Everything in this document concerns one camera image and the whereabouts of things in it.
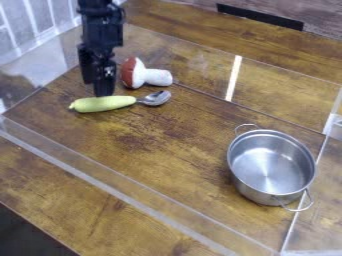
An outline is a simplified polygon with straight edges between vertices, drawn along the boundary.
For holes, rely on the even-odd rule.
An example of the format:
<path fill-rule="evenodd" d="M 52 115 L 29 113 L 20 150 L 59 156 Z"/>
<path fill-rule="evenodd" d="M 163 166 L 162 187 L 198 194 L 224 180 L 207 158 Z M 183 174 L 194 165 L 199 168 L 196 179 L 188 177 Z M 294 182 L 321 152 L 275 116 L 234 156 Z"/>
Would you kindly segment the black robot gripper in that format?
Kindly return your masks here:
<path fill-rule="evenodd" d="M 77 0 L 81 16 L 81 43 L 77 45 L 79 65 L 85 84 L 92 83 L 96 97 L 111 96 L 116 83 L 116 63 L 110 58 L 115 47 L 123 46 L 126 11 L 120 0 Z"/>

